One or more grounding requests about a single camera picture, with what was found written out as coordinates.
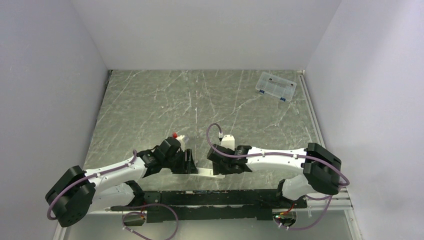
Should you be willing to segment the white remote control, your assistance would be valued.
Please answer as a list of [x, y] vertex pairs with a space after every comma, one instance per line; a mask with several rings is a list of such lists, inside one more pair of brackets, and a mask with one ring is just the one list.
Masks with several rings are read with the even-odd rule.
[[212, 178], [212, 179], [224, 179], [226, 176], [222, 174], [214, 175], [214, 171], [211, 168], [197, 168], [197, 173], [194, 174], [198, 177]]

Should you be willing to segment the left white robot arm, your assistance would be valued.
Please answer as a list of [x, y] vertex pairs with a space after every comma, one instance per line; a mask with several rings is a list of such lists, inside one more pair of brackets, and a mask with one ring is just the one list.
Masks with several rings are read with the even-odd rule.
[[86, 214], [108, 207], [123, 206], [137, 210], [144, 203], [144, 192], [137, 181], [169, 169], [173, 174], [188, 174], [194, 165], [186, 148], [186, 135], [173, 135], [161, 144], [132, 157], [104, 167], [83, 170], [70, 167], [47, 192], [47, 219], [63, 227], [80, 221]]

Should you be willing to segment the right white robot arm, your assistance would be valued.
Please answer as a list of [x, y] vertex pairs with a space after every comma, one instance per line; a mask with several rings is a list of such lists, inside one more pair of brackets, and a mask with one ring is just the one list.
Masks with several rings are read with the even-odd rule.
[[276, 203], [289, 207], [295, 200], [312, 194], [337, 195], [342, 184], [342, 161], [318, 143], [306, 148], [270, 150], [250, 145], [230, 149], [213, 144], [206, 158], [212, 161], [214, 175], [252, 173], [262, 170], [284, 170], [295, 176], [283, 179], [275, 194]]

